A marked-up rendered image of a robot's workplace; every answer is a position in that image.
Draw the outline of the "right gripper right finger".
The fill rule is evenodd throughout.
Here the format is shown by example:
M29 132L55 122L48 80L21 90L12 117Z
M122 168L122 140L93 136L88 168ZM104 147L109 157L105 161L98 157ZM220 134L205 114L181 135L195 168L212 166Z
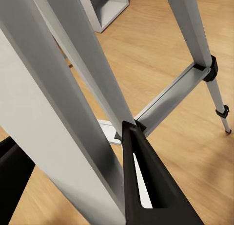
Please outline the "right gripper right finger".
M204 225L140 128L122 122L126 225ZM141 205L134 154L153 208Z

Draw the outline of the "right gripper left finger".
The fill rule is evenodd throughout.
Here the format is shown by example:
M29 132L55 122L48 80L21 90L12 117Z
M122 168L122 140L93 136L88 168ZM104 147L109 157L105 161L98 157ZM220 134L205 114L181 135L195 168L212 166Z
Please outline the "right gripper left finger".
M0 225L9 225L35 165L11 136L0 142Z

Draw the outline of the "camera tripod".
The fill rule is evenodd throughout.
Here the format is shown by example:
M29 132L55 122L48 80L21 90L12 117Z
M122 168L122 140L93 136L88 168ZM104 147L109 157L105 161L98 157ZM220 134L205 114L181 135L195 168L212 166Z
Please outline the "camera tripod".
M196 0L168 0L193 62L135 118L80 0L0 0L0 125L90 225L126 225L122 122L148 137L201 82L230 134ZM63 54L110 121L95 117ZM134 154L141 205L153 208Z

